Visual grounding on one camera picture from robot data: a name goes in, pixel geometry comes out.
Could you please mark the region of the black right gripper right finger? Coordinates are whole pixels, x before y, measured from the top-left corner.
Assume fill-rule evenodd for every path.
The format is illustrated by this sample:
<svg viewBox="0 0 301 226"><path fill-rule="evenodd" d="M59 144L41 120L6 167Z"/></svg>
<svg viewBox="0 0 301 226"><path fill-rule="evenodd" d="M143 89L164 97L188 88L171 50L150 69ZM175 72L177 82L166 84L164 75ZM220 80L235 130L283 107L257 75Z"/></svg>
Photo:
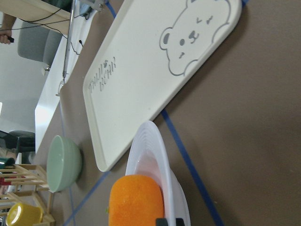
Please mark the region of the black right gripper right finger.
<svg viewBox="0 0 301 226"><path fill-rule="evenodd" d="M176 226L184 226L184 220L182 218L176 218Z"/></svg>

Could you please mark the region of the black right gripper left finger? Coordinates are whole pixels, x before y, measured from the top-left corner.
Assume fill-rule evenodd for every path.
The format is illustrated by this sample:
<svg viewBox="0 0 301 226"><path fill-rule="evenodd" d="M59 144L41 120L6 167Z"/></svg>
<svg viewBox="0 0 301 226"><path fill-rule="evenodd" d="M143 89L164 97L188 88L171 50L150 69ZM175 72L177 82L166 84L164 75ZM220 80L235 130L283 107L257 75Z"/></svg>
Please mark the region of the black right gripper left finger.
<svg viewBox="0 0 301 226"><path fill-rule="evenodd" d="M157 218L156 226L168 226L168 221L166 218Z"/></svg>

